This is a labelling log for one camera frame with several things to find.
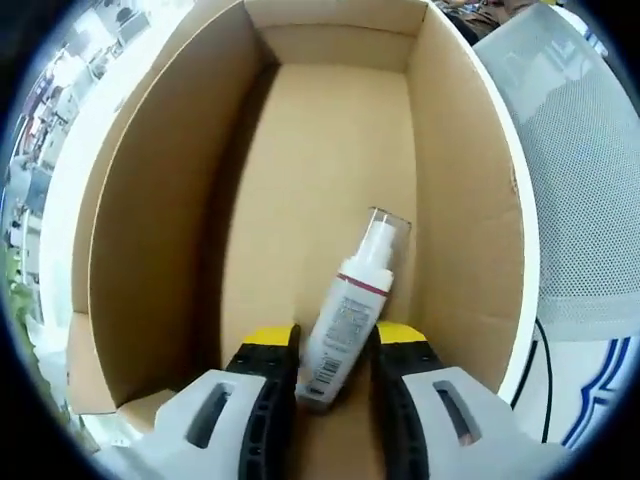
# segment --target cardboard wall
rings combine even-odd
[[[262,68],[241,2],[182,48],[147,92],[99,201],[90,316],[116,405],[181,386],[205,199],[238,107]]]
[[[520,318],[522,213],[503,127],[467,55],[430,9],[407,72],[419,185],[412,317],[446,363],[497,391]]]
[[[190,39],[204,28],[218,13],[233,5],[236,0],[208,0],[197,2],[185,15],[171,36],[167,39],[149,72],[125,99],[113,125],[109,129],[98,153],[80,205],[77,228],[73,245],[71,272],[72,305],[75,312],[89,313],[89,251],[91,234],[98,208],[98,199],[113,155],[122,139],[122,135],[138,108],[147,90],[163,71],[164,67],[176,56]]]
[[[247,0],[280,63],[350,65],[404,72],[426,4],[418,0]]]

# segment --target red stripe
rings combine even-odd
[[[380,290],[379,288],[372,287],[368,283],[364,283],[364,282],[361,282],[360,280],[356,280],[355,278],[351,278],[351,277],[345,275],[344,273],[339,273],[338,274],[338,278],[340,280],[344,280],[347,283],[355,285],[358,288],[362,288],[363,290],[366,290],[367,292],[371,292],[371,293],[375,293],[376,295],[380,295],[381,297],[386,297],[387,295],[389,295],[389,293],[385,292],[384,290]]]

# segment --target cardboard flap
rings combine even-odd
[[[415,36],[427,8],[420,0],[245,0],[256,27],[343,25]]]
[[[96,347],[118,406],[192,372],[206,198],[261,68],[255,30],[236,3],[163,69],[118,145],[99,200],[89,279]]]
[[[116,411],[96,353],[88,315],[75,313],[71,317],[67,346],[67,380],[67,398],[75,414]]]
[[[118,413],[140,433],[149,433],[155,425],[158,409],[171,400],[175,394],[176,392],[172,390],[161,390],[125,403],[118,409]]]
[[[427,12],[407,71],[419,185],[413,318],[444,362],[497,391],[524,284],[522,211],[502,124],[510,118],[498,116],[473,52],[448,23]]]

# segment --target black cable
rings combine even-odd
[[[551,369],[551,353],[549,352],[549,342],[547,341],[547,334],[542,328],[542,323],[536,318],[536,326],[540,330],[540,336],[542,337],[542,344],[544,345],[544,352],[547,357],[547,411],[544,416],[544,426],[542,427],[542,443],[547,443],[549,438],[549,424],[551,423],[551,403],[553,401],[553,370]]]
[[[511,410],[514,410],[516,408],[518,400],[520,400],[520,396],[522,395],[522,391],[524,390],[524,385],[525,383],[527,383],[527,379],[529,378],[529,374],[531,373],[531,365],[533,365],[533,359],[536,356],[537,349],[538,342],[532,342],[531,349],[529,350],[529,356],[527,357],[527,363],[525,363],[524,370],[522,371],[522,377],[520,377],[520,383],[518,384],[516,393],[513,395],[513,400],[511,400]]]

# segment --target barcode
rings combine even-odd
[[[358,343],[360,332],[369,322],[371,308],[350,298],[343,298],[333,316],[327,338],[346,347]]]
[[[315,380],[320,383],[326,383],[327,385],[331,383],[333,377],[338,372],[338,369],[342,365],[340,360],[336,360],[335,358],[324,357],[322,359],[322,365],[316,372]]]

